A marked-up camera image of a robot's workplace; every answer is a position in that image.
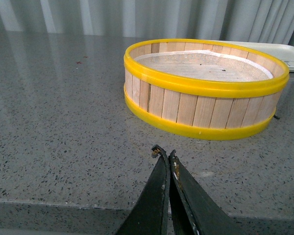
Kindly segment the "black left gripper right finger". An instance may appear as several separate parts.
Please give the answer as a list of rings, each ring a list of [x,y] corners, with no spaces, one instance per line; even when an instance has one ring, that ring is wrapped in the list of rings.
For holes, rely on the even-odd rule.
[[[170,204],[176,235],[234,235],[235,221],[212,200],[172,151]]]

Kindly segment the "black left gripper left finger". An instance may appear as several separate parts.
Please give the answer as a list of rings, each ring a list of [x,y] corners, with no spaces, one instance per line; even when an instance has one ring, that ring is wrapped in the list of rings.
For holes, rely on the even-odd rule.
[[[170,164],[166,151],[152,147],[158,161],[129,216],[116,231],[117,235],[165,235],[168,226]]]

